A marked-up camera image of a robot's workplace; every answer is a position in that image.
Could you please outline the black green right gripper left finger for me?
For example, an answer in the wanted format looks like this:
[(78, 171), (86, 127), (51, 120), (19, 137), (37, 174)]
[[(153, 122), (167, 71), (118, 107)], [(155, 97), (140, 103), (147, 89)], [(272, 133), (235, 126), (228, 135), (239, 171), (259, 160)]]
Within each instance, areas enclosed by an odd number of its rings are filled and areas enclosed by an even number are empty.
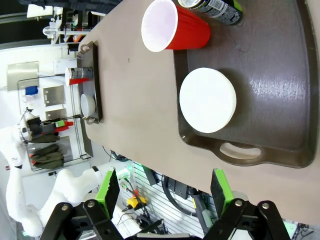
[(79, 240), (85, 231), (93, 231), (99, 240), (121, 240), (112, 222), (120, 193), (115, 170), (108, 171), (95, 199), (77, 206), (58, 203), (42, 234), (42, 240)]

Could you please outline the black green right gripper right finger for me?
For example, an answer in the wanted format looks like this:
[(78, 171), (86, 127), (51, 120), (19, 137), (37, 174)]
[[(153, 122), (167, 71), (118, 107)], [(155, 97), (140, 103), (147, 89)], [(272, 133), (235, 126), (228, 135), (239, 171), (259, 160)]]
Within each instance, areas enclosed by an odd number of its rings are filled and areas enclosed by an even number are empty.
[(290, 236), (274, 202), (253, 205), (236, 198), (222, 169), (214, 169), (210, 191), (218, 220), (204, 235), (205, 240), (228, 240), (236, 230), (247, 231), (252, 240), (289, 240)]

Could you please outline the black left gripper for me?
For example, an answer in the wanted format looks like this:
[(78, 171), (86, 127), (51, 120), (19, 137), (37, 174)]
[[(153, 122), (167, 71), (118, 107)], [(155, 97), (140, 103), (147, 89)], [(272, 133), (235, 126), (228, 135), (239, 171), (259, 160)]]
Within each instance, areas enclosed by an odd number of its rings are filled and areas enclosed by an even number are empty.
[(41, 121), (39, 117), (33, 117), (26, 121), (32, 137), (53, 133), (56, 125), (51, 121)]

